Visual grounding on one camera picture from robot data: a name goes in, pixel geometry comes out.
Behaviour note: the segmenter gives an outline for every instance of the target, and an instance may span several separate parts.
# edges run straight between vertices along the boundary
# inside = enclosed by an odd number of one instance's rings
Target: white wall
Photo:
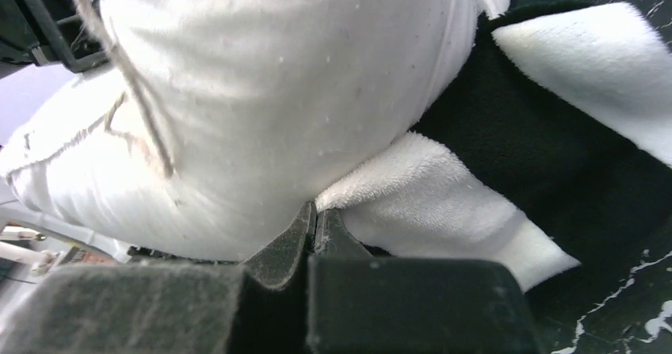
[[[74,77],[61,65],[26,67],[0,79],[0,144],[27,122],[61,86]]]

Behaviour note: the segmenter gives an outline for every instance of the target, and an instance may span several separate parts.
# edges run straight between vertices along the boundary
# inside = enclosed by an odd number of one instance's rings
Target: wire
[[[2,278],[3,278],[3,279],[7,279],[7,280],[16,281],[16,282],[18,282],[18,283],[37,285],[37,283],[35,283],[34,281],[27,281],[27,280],[21,280],[21,279],[14,279],[13,277],[9,277],[9,276],[7,276],[7,275],[2,275]]]

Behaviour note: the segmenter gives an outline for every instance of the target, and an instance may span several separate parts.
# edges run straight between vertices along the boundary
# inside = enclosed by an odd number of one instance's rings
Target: cable
[[[21,279],[14,279],[13,277],[9,277],[9,276],[7,276],[7,275],[2,275],[2,278],[3,278],[3,279],[7,279],[7,280],[16,281],[16,282],[18,282],[18,283],[37,285],[37,283],[35,283],[34,281],[27,281],[27,280],[21,280]]]

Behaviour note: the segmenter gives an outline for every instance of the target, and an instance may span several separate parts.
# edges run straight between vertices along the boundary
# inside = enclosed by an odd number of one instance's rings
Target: beige string
[[[102,19],[100,16],[98,16],[96,10],[94,9],[91,0],[73,0],[73,2],[77,9],[77,13],[82,18],[84,26],[94,37],[96,37],[101,42],[101,45],[107,53],[110,61],[112,61],[119,72],[124,76],[124,79],[128,84],[128,88],[131,90],[133,98],[135,99],[138,109],[140,110],[142,121],[149,134],[150,143],[156,148],[158,157],[153,157],[149,147],[143,140],[138,139],[128,133],[112,130],[112,119],[114,114],[117,109],[119,109],[119,107],[127,100],[125,94],[122,94],[121,97],[110,108],[110,110],[105,114],[105,122],[103,124],[104,131],[110,135],[125,139],[129,146],[138,147],[150,166],[158,167],[156,169],[164,177],[171,177],[174,173],[173,163],[170,160],[170,156],[168,155],[166,145],[162,141],[161,135],[158,133],[155,118],[151,111],[149,98],[142,91],[141,82],[145,85],[144,87],[146,91],[150,92],[151,87],[142,79],[141,75],[133,66],[133,63],[128,58],[128,55],[124,49],[122,49],[119,44],[117,44],[116,41],[113,40],[113,38],[110,36],[107,29],[103,25]]]

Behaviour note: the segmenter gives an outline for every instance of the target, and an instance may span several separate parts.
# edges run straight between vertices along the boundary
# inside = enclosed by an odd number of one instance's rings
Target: drawstring
[[[114,114],[116,113],[117,109],[119,109],[119,107],[127,100],[125,93],[121,94],[119,99],[117,99],[114,105],[112,105],[109,111],[105,114],[103,124],[104,131],[110,135],[125,139],[129,145],[135,145],[138,147],[149,165],[158,169],[160,174],[162,174],[164,177],[170,178],[174,172],[173,163],[171,162],[170,156],[168,155],[166,145],[162,141],[161,135],[158,133],[154,115],[150,108],[150,101],[145,93],[141,90],[141,82],[144,82],[144,87],[146,90],[149,90],[150,86],[145,81],[143,81],[142,77],[138,73],[137,69],[133,66],[133,63],[128,58],[124,49],[122,49],[119,44],[109,35],[107,29],[105,29],[105,26],[103,25],[102,19],[98,16],[96,10],[94,9],[91,0],[73,0],[73,2],[76,6],[77,13],[82,18],[84,26],[94,37],[98,38],[109,59],[124,76],[124,79],[126,80],[140,110],[140,115],[142,117],[145,128],[149,133],[151,144],[157,150],[157,159],[159,162],[154,162],[156,158],[152,157],[149,147],[144,141],[127,133],[113,131],[111,128]]]

